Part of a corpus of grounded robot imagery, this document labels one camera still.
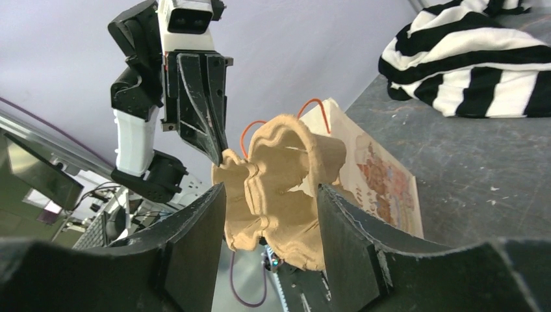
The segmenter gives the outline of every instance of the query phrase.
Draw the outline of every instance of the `gray table surface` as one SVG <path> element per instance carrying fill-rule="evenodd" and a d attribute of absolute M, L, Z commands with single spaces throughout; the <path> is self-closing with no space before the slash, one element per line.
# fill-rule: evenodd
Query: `gray table surface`
<path fill-rule="evenodd" d="M 551 43 L 551 15 L 501 20 Z M 551 237 L 551 119 L 445 118 L 379 76 L 347 110 L 416 176 L 425 238 Z"/>

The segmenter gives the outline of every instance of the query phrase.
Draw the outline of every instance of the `computer screen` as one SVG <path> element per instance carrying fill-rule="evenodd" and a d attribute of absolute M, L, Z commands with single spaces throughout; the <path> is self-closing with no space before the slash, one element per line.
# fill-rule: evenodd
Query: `computer screen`
<path fill-rule="evenodd" d="M 83 186 L 16 137 L 4 136 L 12 174 L 59 207 L 74 210 Z"/>

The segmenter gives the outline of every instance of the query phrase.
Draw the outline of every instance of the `keyboard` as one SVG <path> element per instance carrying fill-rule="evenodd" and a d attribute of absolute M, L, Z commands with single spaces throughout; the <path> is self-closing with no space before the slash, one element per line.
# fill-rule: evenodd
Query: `keyboard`
<path fill-rule="evenodd" d="M 94 221 L 88 226 L 84 234 L 77 240 L 73 249 L 82 250 L 93 247 L 104 247 L 105 242 L 105 223 L 106 213 L 100 213 L 96 216 Z"/>

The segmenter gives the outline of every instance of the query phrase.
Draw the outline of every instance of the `black and white towel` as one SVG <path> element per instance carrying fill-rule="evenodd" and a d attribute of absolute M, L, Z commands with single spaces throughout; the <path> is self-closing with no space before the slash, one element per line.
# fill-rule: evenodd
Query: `black and white towel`
<path fill-rule="evenodd" d="M 379 71 L 393 99 L 444 116 L 551 116 L 551 47 L 492 18 L 527 0 L 454 0 L 425 8 L 386 47 Z"/>

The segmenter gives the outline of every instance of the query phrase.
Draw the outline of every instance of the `wire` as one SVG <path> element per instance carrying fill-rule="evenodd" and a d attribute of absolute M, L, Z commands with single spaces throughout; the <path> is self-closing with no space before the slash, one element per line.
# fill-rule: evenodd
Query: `wire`
<path fill-rule="evenodd" d="M 324 108 L 324 104 L 323 104 L 322 100 L 320 100 L 320 99 L 311 99 L 310 101 L 304 103 L 304 105 L 302 105 L 302 108 L 298 111 L 298 115 L 296 117 L 300 118 L 300 116 L 304 112 L 304 109 L 312 103 L 317 103 L 320 106 L 320 109 L 322 110 L 322 116 L 324 117 L 324 122 L 326 123 L 327 133 L 331 134 L 331 129 L 329 128 L 329 122 L 327 121 L 326 110 Z"/>
<path fill-rule="evenodd" d="M 113 166 L 111 164 L 111 162 L 108 162 L 106 158 L 102 157 L 100 154 L 96 153 L 94 150 L 92 150 L 91 148 L 89 148 L 88 146 L 84 145 L 84 143 L 82 143 L 81 141 L 77 140 L 74 136 L 70 135 L 69 133 L 63 131 L 62 129 L 60 129 L 59 127 L 57 127 L 56 125 L 54 125 L 53 123 L 51 122 L 48 122 L 47 120 L 39 117 L 38 115 L 36 114 L 33 114 L 32 112 L 24 109 L 23 107 L 20 107 L 19 105 L 3 98 L 3 97 L 0 97 L 0 101 L 6 103 L 9 107 L 12 107 L 24 114 L 26 114 L 27 116 L 35 119 L 37 122 L 40 122 L 41 124 L 44 124 L 50 128 L 52 128 L 53 130 L 57 131 L 58 133 L 60 133 L 61 135 L 63 135 L 64 137 L 68 138 L 69 140 L 73 141 L 76 145 L 80 146 L 81 148 L 83 148 L 84 150 L 86 150 L 88 153 L 92 154 L 93 156 L 95 156 L 96 158 L 98 158 L 100 161 L 103 161 L 105 164 L 109 165 L 109 166 Z"/>
<path fill-rule="evenodd" d="M 306 107 L 312 103 L 317 103 L 319 106 L 320 106 L 320 109 L 322 110 L 322 116 L 324 117 L 324 122 L 325 122 L 325 125 L 326 125 L 326 129 L 327 129 L 327 133 L 328 134 L 331 134 L 331 129 L 329 128 L 329 122 L 327 120 L 327 114 L 326 114 L 326 110 L 324 108 L 324 104 L 322 102 L 322 100 L 320 99 L 311 99 L 309 100 L 308 102 L 306 102 L 304 105 L 302 105 L 302 108 L 298 111 L 298 115 L 296 116 L 297 119 L 300 118 L 300 116 L 302 115 L 302 113 L 304 112 L 304 110 L 306 109 Z M 244 140 L 245 140 L 245 135 L 247 134 L 247 131 L 249 131 L 249 129 L 251 129 L 251 127 L 255 124 L 265 124 L 266 121 L 264 120 L 255 120 L 254 122 L 251 122 L 249 123 L 249 125 L 247 127 L 245 127 L 245 130 L 243 130 L 243 132 L 241 133 L 241 138 L 239 140 L 239 145 L 241 146 L 241 152 L 243 153 L 243 156 L 245 156 L 245 158 L 249 158 L 249 155 L 247 154 L 247 151 L 245 150 L 245 143 L 244 143 Z"/>
<path fill-rule="evenodd" d="M 245 127 L 245 130 L 241 133 L 241 138 L 239 140 L 239 144 L 241 145 L 241 152 L 243 153 L 243 156 L 245 158 L 249 158 L 249 155 L 247 155 L 247 151 L 245 150 L 245 143 L 243 141 L 245 140 L 245 135 L 247 134 L 247 131 L 251 129 L 251 127 L 255 124 L 265 124 L 266 122 L 264 120 L 255 120 L 254 122 L 249 123 L 247 127 Z"/>
<path fill-rule="evenodd" d="M 77 202 L 77 204 L 75 205 L 75 209 L 76 210 L 82 203 L 85 199 L 87 199 L 88 197 L 90 197 L 92 195 L 92 193 L 98 191 L 98 190 L 111 190 L 111 189 L 115 189 L 115 188 L 118 188 L 120 187 L 120 185 L 113 185 L 111 187 L 104 187 L 104 185 L 107 185 L 109 183 L 115 183 L 115 182 L 112 182 L 112 181 L 108 181 L 108 182 L 104 182 L 98 186 L 96 186 L 93 190 L 89 190 L 88 192 L 85 192 L 81 198 L 79 199 L 79 201 Z"/>
<path fill-rule="evenodd" d="M 233 293 L 233 296 L 237 301 L 239 301 L 240 304 L 246 306 L 246 307 L 259 307 L 264 304 L 266 301 L 266 297 L 268 294 L 268 285 L 266 283 L 266 269 L 264 269 L 264 266 L 261 266 L 263 278 L 264 278 L 264 294 L 262 295 L 262 299 L 257 302 L 256 304 L 250 304 L 246 302 L 245 300 L 241 299 L 241 297 L 237 294 L 237 291 L 235 290 L 235 286 L 233 285 L 233 267 L 235 264 L 235 252 L 231 254 L 231 262 L 229 264 L 229 286 L 231 287 L 231 292 Z"/>

